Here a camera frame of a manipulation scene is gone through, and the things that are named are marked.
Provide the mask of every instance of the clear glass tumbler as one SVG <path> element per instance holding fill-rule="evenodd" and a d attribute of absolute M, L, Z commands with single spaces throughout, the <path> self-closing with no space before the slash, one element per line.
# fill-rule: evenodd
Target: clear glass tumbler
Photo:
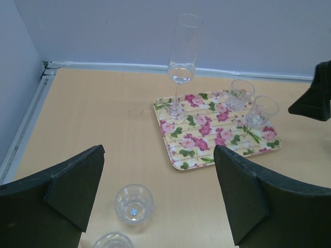
<path fill-rule="evenodd" d="M 93 248 L 133 248 L 133 243 L 125 234 L 110 232 L 101 236 Z"/>
<path fill-rule="evenodd" d="M 170 122 L 181 122 L 187 116 L 177 92 L 179 85 L 190 82 L 194 77 L 202 25 L 202 19 L 194 14 L 182 14 L 177 18 L 168 64 L 168 76 L 177 83 L 175 99 L 169 108 L 173 118 Z"/>
<path fill-rule="evenodd" d="M 267 96 L 258 96 L 245 116 L 245 123 L 252 128 L 261 127 L 278 112 L 279 106 L 274 99 Z"/>
<path fill-rule="evenodd" d="M 148 188 L 141 184 L 130 184 L 118 192 L 114 205 L 120 220 L 129 225 L 137 225 L 150 217 L 154 200 Z"/>
<path fill-rule="evenodd" d="M 243 110 L 245 105 L 255 93 L 254 86 L 245 80 L 234 80 L 231 83 L 231 90 L 228 94 L 228 100 L 225 103 L 231 111 Z"/>

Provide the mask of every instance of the glass rim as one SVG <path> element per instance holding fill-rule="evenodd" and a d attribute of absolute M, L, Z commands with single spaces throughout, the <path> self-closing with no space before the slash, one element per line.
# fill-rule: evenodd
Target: glass rim
<path fill-rule="evenodd" d="M 272 99 L 271 97 L 268 97 L 268 96 L 260 95 L 260 96 L 255 97 L 255 99 L 254 99 L 255 104 L 257 103 L 257 99 L 258 98 L 269 99 L 269 100 L 273 101 L 275 103 L 275 105 L 277 106 L 277 111 L 275 111 L 275 112 L 267 113 L 267 112 L 263 111 L 262 109 L 260 110 L 261 112 L 263 112 L 264 114 L 267 114 L 267 115 L 276 115 L 276 114 L 278 114 L 278 112 L 279 112 L 279 105 L 278 105 L 278 103 L 274 99 Z"/>
<path fill-rule="evenodd" d="M 120 235 L 120 236 L 124 237 L 125 239 L 127 239 L 127 240 L 129 241 L 130 245 L 133 247 L 133 243 L 132 243 L 131 239 L 130 239 L 127 235 L 125 235 L 125 234 L 123 234 L 123 233 L 121 233 L 121 232 L 119 232 L 119 231 L 111 231 L 110 233 L 107 233 L 107 234 L 102 235 L 102 236 L 101 236 L 101 237 L 100 237 L 100 238 L 94 243 L 93 248 L 95 248 L 96 245 L 97 245 L 97 244 L 98 244 L 103 238 L 105 238 L 106 236 L 109 236 L 109 235 Z"/>
<path fill-rule="evenodd" d="M 127 188 L 127 187 L 132 187 L 132 186 L 139 186 L 139 187 L 142 187 L 143 189 L 145 189 L 147 192 L 148 192 L 148 194 L 151 196 L 151 199 L 152 199 L 152 205 L 154 206 L 154 198 L 153 198 L 153 194 L 151 193 L 151 191 L 146 187 L 146 186 L 144 186 L 144 185 L 142 185 L 142 184 L 139 184 L 139 183 L 131 183 L 131 184 L 128 184 L 128 185 L 125 185 L 123 188 L 121 188 L 119 191 L 118 191 L 118 193 L 116 194 L 116 197 L 115 197 L 115 199 L 117 199 L 118 198 L 118 196 L 120 195 L 120 193 L 125 189 L 125 188 Z"/>
<path fill-rule="evenodd" d="M 254 85 L 252 85 L 250 82 L 248 82 L 247 80 L 243 80 L 243 79 L 235 79 L 235 80 L 233 80 L 232 82 L 231 82 L 231 88 L 233 89 L 233 83 L 234 82 L 236 82 L 236 81 L 242 81 L 242 82 L 245 82 L 245 83 L 247 83 L 247 84 L 249 84 L 252 88 L 253 88 L 253 93 L 251 93 L 251 94 L 247 94 L 247 95 L 249 95 L 249 96 L 253 96 L 254 94 L 255 94 L 255 87 L 254 87 Z"/>
<path fill-rule="evenodd" d="M 187 24 L 184 24 L 184 23 L 183 23 L 182 21 L 180 21 L 180 20 L 181 20 L 182 17 L 185 17 L 185 16 L 190 16 L 190 17 L 194 17 L 194 18 L 196 18 L 197 20 L 200 21 L 200 25 L 187 25 Z M 181 15 L 179 15 L 179 16 L 177 17 L 177 22 L 178 22 L 180 25 L 184 26 L 184 27 L 193 27 L 193 28 L 201 27 L 201 26 L 204 24 L 203 19 L 202 19 L 201 17 L 195 15 L 195 14 L 181 14 Z"/>

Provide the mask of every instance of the tan tabletop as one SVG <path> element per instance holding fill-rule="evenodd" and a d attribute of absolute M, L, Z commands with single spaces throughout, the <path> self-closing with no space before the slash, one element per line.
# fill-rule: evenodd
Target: tan tabletop
<path fill-rule="evenodd" d="M 229 89 L 232 79 L 196 77 L 180 94 Z M 288 114 L 308 84 L 251 81 L 257 95 L 280 105 L 272 119 L 280 150 L 250 158 L 286 176 L 331 187 L 331 121 Z M 104 169 L 82 235 L 91 247 L 110 231 L 126 233 L 135 247 L 234 247 L 214 166 L 180 172 L 170 163 L 152 102 L 173 96 L 165 74 L 59 69 L 29 140 L 16 179 L 102 144 Z M 139 226 L 121 223 L 114 211 L 117 191 L 141 183 L 153 193 L 155 211 Z"/>

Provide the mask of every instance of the light blue wall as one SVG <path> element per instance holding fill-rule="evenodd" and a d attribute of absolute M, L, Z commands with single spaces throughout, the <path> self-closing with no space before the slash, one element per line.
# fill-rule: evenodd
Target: light blue wall
<path fill-rule="evenodd" d="M 43 71 L 13 0 L 0 0 L 0 164 Z"/>
<path fill-rule="evenodd" d="M 205 21 L 198 67 L 312 76 L 330 0 L 15 0 L 43 60 L 165 65 L 181 13 Z"/>

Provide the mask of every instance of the wine glass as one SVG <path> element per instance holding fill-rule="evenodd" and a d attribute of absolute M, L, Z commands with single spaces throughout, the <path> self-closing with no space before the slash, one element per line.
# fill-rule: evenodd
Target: wine glass
<path fill-rule="evenodd" d="M 202 25 L 202 19 L 194 14 L 182 14 L 177 18 L 168 64 L 168 76 L 177 83 L 175 99 L 168 109 L 173 122 L 181 122 L 187 116 L 177 92 L 179 85 L 194 77 Z"/>

